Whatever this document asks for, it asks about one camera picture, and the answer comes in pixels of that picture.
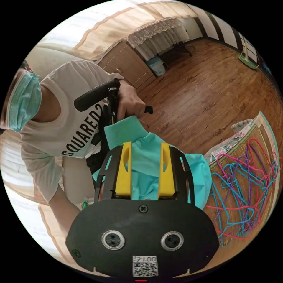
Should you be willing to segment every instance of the cabinet door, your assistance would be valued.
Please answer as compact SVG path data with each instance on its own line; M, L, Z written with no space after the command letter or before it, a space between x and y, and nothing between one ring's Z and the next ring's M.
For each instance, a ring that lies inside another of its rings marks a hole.
M136 88L152 75L149 67L129 46L121 50L108 65Z

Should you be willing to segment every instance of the screw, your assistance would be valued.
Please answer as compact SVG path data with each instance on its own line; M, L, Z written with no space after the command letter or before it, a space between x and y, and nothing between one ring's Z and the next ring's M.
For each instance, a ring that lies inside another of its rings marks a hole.
M146 205L141 205L139 207L139 212L146 213L148 211L148 207Z
M72 250L72 254L77 258L81 257L80 252L77 250Z
M209 258L209 253L207 253L204 257L204 260L207 260Z

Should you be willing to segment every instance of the floor mop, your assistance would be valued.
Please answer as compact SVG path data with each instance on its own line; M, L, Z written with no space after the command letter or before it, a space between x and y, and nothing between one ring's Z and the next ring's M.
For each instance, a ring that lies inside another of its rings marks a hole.
M247 44L245 41L245 38L243 37L243 51L242 53L238 56L239 60L241 62L243 62L245 65L247 65L248 67L250 67L251 69L255 70L257 69L258 66L256 66L255 64L253 64L250 60L249 60L249 56L248 56L248 48L247 48Z

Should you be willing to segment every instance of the wooden cabinet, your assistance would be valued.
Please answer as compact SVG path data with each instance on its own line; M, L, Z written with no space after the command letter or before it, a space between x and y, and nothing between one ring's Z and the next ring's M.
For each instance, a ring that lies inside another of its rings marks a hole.
M98 62L108 73L119 73L140 92L155 79L151 69L124 41L119 42Z

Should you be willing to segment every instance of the black handle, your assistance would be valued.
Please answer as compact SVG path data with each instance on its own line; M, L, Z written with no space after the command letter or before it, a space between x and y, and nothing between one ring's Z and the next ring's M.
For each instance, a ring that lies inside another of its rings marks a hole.
M153 108L151 105L147 105L144 110L145 113L153 114Z
M80 112L88 110L92 105L95 105L99 101L108 97L110 91L115 91L115 93L118 95L119 87L120 82L118 79L106 82L75 99L74 106Z

